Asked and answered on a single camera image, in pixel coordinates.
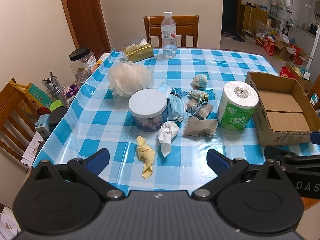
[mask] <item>table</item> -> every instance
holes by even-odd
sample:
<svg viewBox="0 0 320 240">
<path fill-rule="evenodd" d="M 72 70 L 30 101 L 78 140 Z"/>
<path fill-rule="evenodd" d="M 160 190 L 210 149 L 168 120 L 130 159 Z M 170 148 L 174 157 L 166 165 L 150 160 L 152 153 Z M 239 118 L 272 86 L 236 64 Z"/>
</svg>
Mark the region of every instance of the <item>table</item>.
<svg viewBox="0 0 320 240">
<path fill-rule="evenodd" d="M 154 52 L 154 57 L 140 63 L 154 71 L 155 88 L 166 81 L 172 87 L 188 91 L 192 89 L 193 76 L 199 73 L 208 76 L 207 89 L 213 89 L 216 95 L 210 100 L 214 108 L 209 119 L 216 118 L 226 82 L 244 81 L 248 71 L 277 75 L 264 57 L 243 52 L 178 49 L 173 59 L 164 58 L 161 49 Z M 67 114 L 44 144 L 34 167 L 42 159 L 49 159 L 54 164 L 67 163 L 71 158 L 86 158 L 105 147 L 110 151 L 110 163 L 100 177 L 127 194 L 131 189 L 192 192 L 216 177 L 206 163 L 210 148 L 230 159 L 241 157 L 251 164 L 264 162 L 264 148 L 258 142 L 252 119 L 242 131 L 228 131 L 218 126 L 213 137 L 182 137 L 180 132 L 172 141 L 171 153 L 163 158 L 157 132 L 138 130 L 132 123 L 128 100 L 115 101 L 108 90 L 108 68 L 120 61 L 123 61 L 122 54 L 113 51 L 81 87 Z M 181 130 L 186 120 L 187 117 L 178 123 Z M 156 151 L 153 174 L 147 180 L 141 176 L 143 161 L 136 153 L 138 135 Z M 283 148 L 299 155 L 320 152 L 320 147 L 312 143 Z"/>
</svg>

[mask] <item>yellow cloth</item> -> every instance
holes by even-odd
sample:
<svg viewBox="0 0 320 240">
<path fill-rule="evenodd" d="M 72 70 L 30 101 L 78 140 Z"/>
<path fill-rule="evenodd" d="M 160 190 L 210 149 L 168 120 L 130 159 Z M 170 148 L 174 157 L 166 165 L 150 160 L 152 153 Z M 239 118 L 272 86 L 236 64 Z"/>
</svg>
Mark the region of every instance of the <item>yellow cloth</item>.
<svg viewBox="0 0 320 240">
<path fill-rule="evenodd" d="M 144 165 L 142 170 L 142 177 L 144 179 L 149 178 L 152 175 L 153 161 L 155 159 L 155 151 L 149 146 L 146 145 L 146 139 L 138 136 L 137 137 L 137 152 L 139 159 L 144 159 Z"/>
</svg>

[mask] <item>chair backrest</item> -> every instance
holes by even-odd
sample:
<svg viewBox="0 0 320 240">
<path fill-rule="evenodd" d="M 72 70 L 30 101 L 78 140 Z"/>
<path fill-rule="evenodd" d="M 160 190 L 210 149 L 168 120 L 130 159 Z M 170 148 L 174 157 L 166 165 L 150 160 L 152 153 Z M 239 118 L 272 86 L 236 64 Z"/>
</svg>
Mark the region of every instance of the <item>chair backrest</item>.
<svg viewBox="0 0 320 240">
<path fill-rule="evenodd" d="M 317 77 L 316 82 L 311 87 L 310 91 L 307 94 L 307 97 L 309 100 L 312 98 L 312 96 L 316 94 L 318 98 L 320 98 L 320 75 Z M 320 107 L 320 100 L 313 106 L 315 110 L 319 109 Z"/>
<path fill-rule="evenodd" d="M 28 119 L 28 117 L 23 113 L 23 111 L 18 107 L 19 102 L 23 100 L 26 105 L 30 108 L 32 113 L 39 118 L 36 109 L 28 101 L 26 96 L 15 89 L 12 85 L 7 84 L 4 89 L 0 92 L 0 130 L 9 138 L 17 147 L 22 151 L 25 151 L 27 147 L 21 142 L 21 140 L 15 137 L 11 132 L 4 127 L 4 122 L 8 120 L 13 127 L 29 142 L 31 142 L 32 137 L 23 129 L 15 119 L 10 116 L 14 111 L 22 118 L 22 120 L 30 127 L 33 132 L 36 132 L 34 124 Z M 21 160 L 22 157 L 11 147 L 9 147 L 2 139 L 0 140 L 0 146 L 6 150 L 9 154 L 14 156 L 16 159 Z"/>
<path fill-rule="evenodd" d="M 144 27 L 148 43 L 151 44 L 151 37 L 159 37 L 159 47 L 162 47 L 161 39 L 161 23 L 164 16 L 145 16 L 143 18 Z M 193 48 L 198 47 L 198 25 L 199 16 L 172 16 L 172 19 L 177 24 L 177 35 L 181 35 L 181 47 L 186 46 L 186 36 L 193 36 Z"/>
</svg>

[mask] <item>pen holder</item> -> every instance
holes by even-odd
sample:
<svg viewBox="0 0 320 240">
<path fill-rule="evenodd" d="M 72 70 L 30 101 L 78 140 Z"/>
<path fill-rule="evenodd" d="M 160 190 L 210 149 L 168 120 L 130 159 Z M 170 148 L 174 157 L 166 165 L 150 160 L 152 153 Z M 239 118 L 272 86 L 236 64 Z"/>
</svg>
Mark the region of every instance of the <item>pen holder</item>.
<svg viewBox="0 0 320 240">
<path fill-rule="evenodd" d="M 60 85 L 60 83 L 58 82 L 58 84 L 56 86 L 53 87 L 53 89 L 48 89 L 45 86 L 45 90 L 48 94 L 48 96 L 50 97 L 50 99 L 54 102 L 56 100 L 60 100 L 61 103 L 66 107 L 69 108 L 69 103 L 66 99 L 66 97 L 63 94 L 63 89 L 62 86 Z"/>
</svg>

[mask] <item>white lid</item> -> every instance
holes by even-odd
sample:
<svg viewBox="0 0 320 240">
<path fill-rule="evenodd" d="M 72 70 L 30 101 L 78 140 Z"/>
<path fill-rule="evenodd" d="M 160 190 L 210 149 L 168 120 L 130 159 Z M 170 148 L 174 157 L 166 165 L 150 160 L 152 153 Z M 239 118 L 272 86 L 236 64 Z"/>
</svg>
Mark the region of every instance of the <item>white lid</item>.
<svg viewBox="0 0 320 240">
<path fill-rule="evenodd" d="M 129 100 L 130 112 L 138 118 L 152 118 L 167 107 L 165 94 L 157 89 L 143 89 L 133 94 Z"/>
<path fill-rule="evenodd" d="M 171 18 L 172 17 L 172 12 L 164 12 L 164 17 L 165 18 Z"/>
<path fill-rule="evenodd" d="M 242 109 L 254 108 L 259 96 L 252 86 L 242 81 L 230 81 L 224 85 L 223 92 L 228 100 Z"/>
</svg>

